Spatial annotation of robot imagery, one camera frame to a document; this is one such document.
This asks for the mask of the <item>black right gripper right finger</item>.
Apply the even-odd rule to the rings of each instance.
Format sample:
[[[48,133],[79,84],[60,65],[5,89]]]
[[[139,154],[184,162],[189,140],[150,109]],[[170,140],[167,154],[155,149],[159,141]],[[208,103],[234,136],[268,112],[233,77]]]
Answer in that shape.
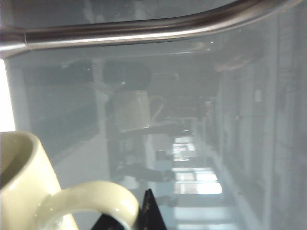
[[[140,217],[141,230],[167,230],[151,189],[145,191]]]

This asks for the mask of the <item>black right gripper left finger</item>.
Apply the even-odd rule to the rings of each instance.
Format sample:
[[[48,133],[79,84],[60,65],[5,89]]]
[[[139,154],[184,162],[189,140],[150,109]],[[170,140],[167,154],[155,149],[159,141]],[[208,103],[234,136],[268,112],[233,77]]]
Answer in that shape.
[[[113,217],[102,214],[95,224],[92,226],[92,230],[133,230],[132,227],[124,227],[121,223],[115,220]]]

